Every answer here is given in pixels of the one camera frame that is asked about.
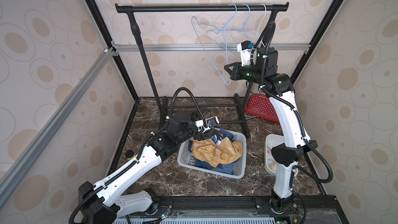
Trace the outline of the light blue hanger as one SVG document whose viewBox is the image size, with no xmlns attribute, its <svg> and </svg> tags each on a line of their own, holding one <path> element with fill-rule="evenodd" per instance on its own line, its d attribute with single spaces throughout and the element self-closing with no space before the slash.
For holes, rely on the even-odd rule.
<svg viewBox="0 0 398 224">
<path fill-rule="evenodd" d="M 253 45 L 253 40 L 252 40 L 249 36 L 246 35 L 246 25 L 247 25 L 247 22 L 248 22 L 248 20 L 249 20 L 249 18 L 250 18 L 250 16 L 251 16 L 251 9 L 250 9 L 250 7 L 249 7 L 247 4 L 244 4 L 244 6 L 246 6 L 246 7 L 248 8 L 249 15 L 248 15 L 248 17 L 247 17 L 247 19 L 246 19 L 246 21 L 245 21 L 245 24 L 244 24 L 243 28 L 240 29 L 240 30 L 237 30 L 237 29 L 227 29 L 229 23 L 234 19 L 234 17 L 236 16 L 236 13 L 237 13 L 237 6 L 236 6 L 235 4 L 229 4 L 229 6 L 234 6 L 234 7 L 235 7 L 235 13 L 234 13 L 233 17 L 232 17 L 231 19 L 229 19 L 229 20 L 226 22 L 226 24 L 224 25 L 224 27 L 222 27 L 221 29 L 218 29 L 216 26 L 210 25 L 211 27 L 214 27 L 216 30 L 208 30 L 208 31 L 206 31 L 206 36 L 207 36 L 210 40 L 214 41 L 216 44 L 218 44 L 220 47 L 223 47 L 223 48 L 226 50 L 226 56 L 227 56 L 227 58 L 228 58 L 228 52 L 232 52 L 232 51 L 231 51 L 230 49 L 228 49 L 228 43 L 227 43 L 227 40 L 226 40 L 226 37 L 225 37 L 225 33 L 226 33 L 226 32 L 232 32 L 232 31 L 234 31 L 234 32 L 237 32 L 237 33 L 243 33 L 243 34 L 249 39 L 249 47 L 252 48 L 252 47 L 254 46 L 254 45 Z M 224 39 L 224 44 L 225 44 L 225 45 L 223 46 L 222 44 L 216 42 L 214 39 L 212 39 L 211 37 L 209 37 L 209 36 L 208 36 L 208 33 L 209 33 L 209 32 L 213 32 L 214 34 L 222 33 L 222 37 L 223 37 L 223 39 Z"/>
<path fill-rule="evenodd" d="M 223 25 L 223 27 L 221 27 L 221 28 L 218 28 L 218 27 L 215 26 L 214 24 L 208 24 L 208 23 L 204 23 L 204 22 L 199 22 L 199 20 L 198 20 L 198 18 L 197 18 L 196 16 L 192 16 L 192 17 L 191 17 L 191 25 L 192 25 L 192 27 L 193 27 L 193 29 L 194 29 L 194 32 L 195 32 L 195 34 L 196 34 L 196 36 L 197 36 L 197 38 L 198 38 L 198 40 L 199 40 L 199 42 L 200 42 L 200 45 L 202 46 L 203 50 L 205 51 L 205 53 L 207 54 L 207 56 L 208 56 L 208 58 L 210 59 L 211 63 L 213 64 L 214 68 L 216 69 L 216 72 L 219 74 L 220 78 L 222 79 L 222 81 L 224 82 L 224 84 L 225 84 L 226 86 L 227 86 L 227 85 L 230 85 L 231 82 L 232 82 L 232 80 L 230 79 L 230 80 L 227 82 L 227 81 L 224 79 L 224 77 L 222 76 L 221 72 L 219 71 L 219 69 L 218 69 L 217 66 L 215 65 L 213 59 L 211 58 L 211 56 L 210 56 L 209 53 L 207 52 L 207 49 L 205 48 L 205 45 L 204 45 L 204 43 L 202 42 L 202 40 L 201 40 L 201 38 L 200 38 L 200 36 L 199 36 L 199 34 L 198 34 L 198 32 L 197 32 L 197 28 L 196 28 L 195 25 L 211 27 L 210 30 L 207 30 L 207 31 L 206 31 L 206 37 L 208 37 L 208 38 L 212 41 L 213 44 L 216 44 L 218 47 L 224 49 L 225 55 L 226 55 L 226 61 L 228 61 L 228 60 L 229 60 L 229 52 L 232 52 L 232 51 L 228 48 L 228 42 L 227 42 L 227 39 L 226 39 L 226 37 L 225 37 L 225 32 L 228 30 L 228 29 L 227 29 L 228 25 L 229 25 L 230 22 L 235 18 L 236 13 L 237 13 L 237 6 L 236 6 L 235 4 L 229 4 L 228 6 L 233 6 L 234 9 L 235 9 L 235 11 L 234 11 L 233 16 L 232 16 L 230 19 L 228 19 L 227 22 L 226 22 L 226 23 Z M 214 34 L 216 34 L 216 35 L 218 35 L 219 33 L 221 33 L 222 38 L 223 38 L 223 40 L 224 40 L 224 44 L 221 44 L 221 43 L 215 41 L 214 39 L 212 39 L 211 37 L 209 37 L 209 36 L 208 36 L 208 32 L 212 32 L 212 33 L 214 33 Z"/>
</svg>

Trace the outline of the tan yellow t-shirt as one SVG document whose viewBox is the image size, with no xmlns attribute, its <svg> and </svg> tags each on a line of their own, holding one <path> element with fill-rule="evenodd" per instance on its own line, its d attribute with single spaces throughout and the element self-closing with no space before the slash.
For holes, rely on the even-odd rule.
<svg viewBox="0 0 398 224">
<path fill-rule="evenodd" d="M 219 164 L 230 164 L 243 155 L 243 144 L 240 141 L 231 142 L 229 138 L 221 140 L 220 145 L 211 140 L 192 141 L 191 154 L 194 158 L 209 163 L 213 168 Z"/>
</svg>

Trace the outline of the white wire hanger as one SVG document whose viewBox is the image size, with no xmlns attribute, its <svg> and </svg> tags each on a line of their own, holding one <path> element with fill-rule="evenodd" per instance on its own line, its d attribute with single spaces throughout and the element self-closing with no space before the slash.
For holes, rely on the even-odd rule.
<svg viewBox="0 0 398 224">
<path fill-rule="evenodd" d="M 263 17 L 262 17 L 260 23 L 258 24 L 258 28 L 256 29 L 256 32 L 255 32 L 255 35 L 256 35 L 257 38 L 260 38 L 260 27 L 261 27 L 262 22 L 264 21 L 264 19 L 265 19 L 265 17 L 266 17 L 266 14 L 267 14 L 267 7 L 266 7 L 266 5 L 265 5 L 265 4 L 261 4 L 261 6 L 263 6 L 263 8 L 264 8 L 264 15 L 263 15 Z"/>
</svg>

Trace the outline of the dark blue t-shirt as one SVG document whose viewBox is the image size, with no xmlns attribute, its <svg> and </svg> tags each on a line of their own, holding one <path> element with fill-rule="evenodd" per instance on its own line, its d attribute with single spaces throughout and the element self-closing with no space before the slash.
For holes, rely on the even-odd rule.
<svg viewBox="0 0 398 224">
<path fill-rule="evenodd" d="M 235 162 L 243 155 L 243 144 L 231 132 L 220 129 L 210 139 L 190 139 L 188 151 L 196 167 L 232 175 Z"/>
</svg>

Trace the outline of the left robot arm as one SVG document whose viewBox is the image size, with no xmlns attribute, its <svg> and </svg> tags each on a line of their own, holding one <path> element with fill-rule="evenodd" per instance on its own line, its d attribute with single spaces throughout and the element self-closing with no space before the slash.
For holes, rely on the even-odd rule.
<svg viewBox="0 0 398 224">
<path fill-rule="evenodd" d="M 68 222 L 73 224 L 76 215 L 82 213 L 84 224 L 113 223 L 122 211 L 117 201 L 131 185 L 174 154 L 183 142 L 209 138 L 211 127 L 199 105 L 196 108 L 200 120 L 193 121 L 187 112 L 171 113 L 164 126 L 143 141 L 138 154 L 129 162 L 95 184 L 88 181 L 82 184 L 79 203 Z"/>
</svg>

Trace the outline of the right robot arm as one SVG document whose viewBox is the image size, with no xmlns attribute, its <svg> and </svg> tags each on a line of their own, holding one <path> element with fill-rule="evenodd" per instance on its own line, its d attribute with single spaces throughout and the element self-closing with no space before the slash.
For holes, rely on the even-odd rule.
<svg viewBox="0 0 398 224">
<path fill-rule="evenodd" d="M 241 61 L 224 66 L 231 80 L 245 80 L 256 83 L 271 102 L 281 125 L 284 142 L 271 149 L 276 162 L 276 181 L 272 190 L 270 206 L 273 212 L 283 213 L 293 203 L 297 193 L 293 190 L 296 171 L 319 183 L 329 183 L 333 171 L 325 158 L 316 150 L 317 142 L 311 140 L 304 128 L 295 102 L 293 84 L 287 74 L 277 72 L 278 52 L 270 47 L 275 33 L 276 23 L 270 21 L 255 44 L 245 41 L 237 45 Z M 312 175 L 298 165 L 298 158 L 312 151 L 325 165 L 326 179 Z"/>
</svg>

